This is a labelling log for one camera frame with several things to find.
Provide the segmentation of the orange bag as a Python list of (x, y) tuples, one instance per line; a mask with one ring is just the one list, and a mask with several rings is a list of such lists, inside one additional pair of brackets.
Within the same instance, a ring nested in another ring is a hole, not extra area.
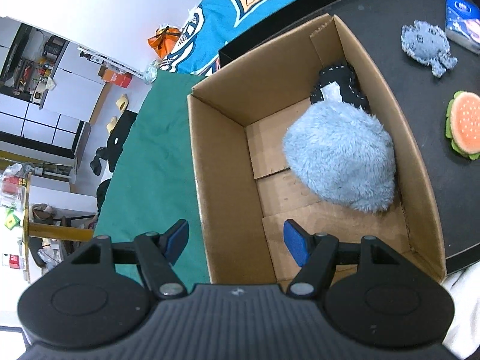
[(181, 34), (181, 30), (176, 27), (158, 28), (155, 35), (147, 39), (147, 43), (163, 59), (172, 51)]

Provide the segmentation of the brown cardboard box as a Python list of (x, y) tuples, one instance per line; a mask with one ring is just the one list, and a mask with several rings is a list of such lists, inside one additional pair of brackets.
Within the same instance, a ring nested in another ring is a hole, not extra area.
[[(345, 59), (394, 141), (397, 194), (367, 214), (323, 202), (293, 175), (281, 141), (309, 107), (320, 69)], [(436, 281), (446, 275), (439, 211), (400, 105), (354, 33), (323, 15), (259, 46), (192, 88), (193, 169), (208, 271), (216, 284), (288, 284), (298, 266), (283, 241), (293, 219), (341, 242), (373, 235)]]

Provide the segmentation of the yellow slipper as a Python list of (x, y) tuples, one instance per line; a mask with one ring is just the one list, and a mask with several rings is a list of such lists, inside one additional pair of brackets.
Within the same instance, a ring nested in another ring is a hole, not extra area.
[(116, 124), (118, 122), (118, 118), (116, 116), (113, 116), (111, 120), (107, 123), (106, 125), (106, 130), (108, 134), (111, 134), (113, 129), (115, 128)]
[(116, 107), (123, 114), (128, 109), (129, 100), (126, 94), (122, 94), (115, 102)]

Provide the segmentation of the black bag on floor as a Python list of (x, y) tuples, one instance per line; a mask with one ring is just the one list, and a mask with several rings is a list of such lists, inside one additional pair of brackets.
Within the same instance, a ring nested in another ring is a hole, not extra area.
[(103, 165), (101, 161), (106, 161), (106, 165), (110, 172), (114, 172), (116, 164), (123, 152), (123, 145), (125, 144), (131, 127), (137, 119), (137, 113), (132, 111), (125, 111), (119, 118), (118, 122), (109, 134), (104, 147), (97, 148), (93, 160), (89, 166), (96, 176), (102, 173)]

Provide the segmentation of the black stitched felt toy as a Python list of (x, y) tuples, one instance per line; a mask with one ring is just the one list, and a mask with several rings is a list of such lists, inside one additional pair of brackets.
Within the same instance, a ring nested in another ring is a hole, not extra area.
[(371, 113), (368, 98), (360, 88), (355, 69), (346, 61), (325, 67), (318, 73), (310, 102), (314, 104), (324, 100), (346, 102), (367, 114)]

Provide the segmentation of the plush hamburger toy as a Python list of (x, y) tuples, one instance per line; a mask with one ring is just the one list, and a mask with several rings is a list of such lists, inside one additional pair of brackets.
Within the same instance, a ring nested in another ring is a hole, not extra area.
[(479, 159), (479, 96), (458, 91), (448, 103), (445, 136), (459, 155)]

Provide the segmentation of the denim cat soft toy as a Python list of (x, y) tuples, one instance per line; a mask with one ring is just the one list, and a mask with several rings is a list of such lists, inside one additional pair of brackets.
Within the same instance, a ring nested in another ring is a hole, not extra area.
[(456, 66), (458, 59), (451, 55), (446, 33), (437, 25), (415, 20), (403, 25), (400, 35), (403, 52), (418, 63), (431, 68), (434, 77), (441, 78)]

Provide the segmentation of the orange cardboard box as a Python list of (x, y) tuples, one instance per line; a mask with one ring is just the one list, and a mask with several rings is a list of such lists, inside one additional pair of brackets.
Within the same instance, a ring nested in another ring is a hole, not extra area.
[(98, 76), (105, 82), (119, 86), (121, 88), (128, 88), (133, 76), (129, 72), (118, 72), (113, 68), (102, 65), (98, 71)]

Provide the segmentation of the blue tissue pack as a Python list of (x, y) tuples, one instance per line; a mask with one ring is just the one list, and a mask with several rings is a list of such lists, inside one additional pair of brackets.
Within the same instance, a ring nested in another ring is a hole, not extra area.
[(479, 55), (479, 8), (465, 0), (445, 0), (445, 3), (445, 33), (448, 39)]

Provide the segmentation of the blue patterned blanket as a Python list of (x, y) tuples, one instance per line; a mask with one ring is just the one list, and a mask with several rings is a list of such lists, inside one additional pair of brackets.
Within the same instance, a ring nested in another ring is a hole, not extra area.
[(220, 68), (219, 50), (295, 0), (202, 0), (190, 11), (181, 35), (160, 63), (166, 72), (210, 76)]

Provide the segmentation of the fluffy light blue plush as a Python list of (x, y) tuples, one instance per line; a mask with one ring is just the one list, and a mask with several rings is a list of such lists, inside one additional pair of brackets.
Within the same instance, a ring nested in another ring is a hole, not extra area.
[(382, 123), (346, 102), (312, 104), (282, 140), (289, 169), (320, 200), (386, 211), (395, 195), (395, 150)]

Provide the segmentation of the green cloth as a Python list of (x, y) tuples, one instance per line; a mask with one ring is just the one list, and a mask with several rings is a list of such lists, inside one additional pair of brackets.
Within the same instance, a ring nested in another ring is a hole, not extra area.
[(210, 281), (191, 154), (187, 97), (201, 76), (158, 73), (123, 145), (95, 235), (131, 242), (189, 223), (187, 247), (174, 271), (187, 288)]

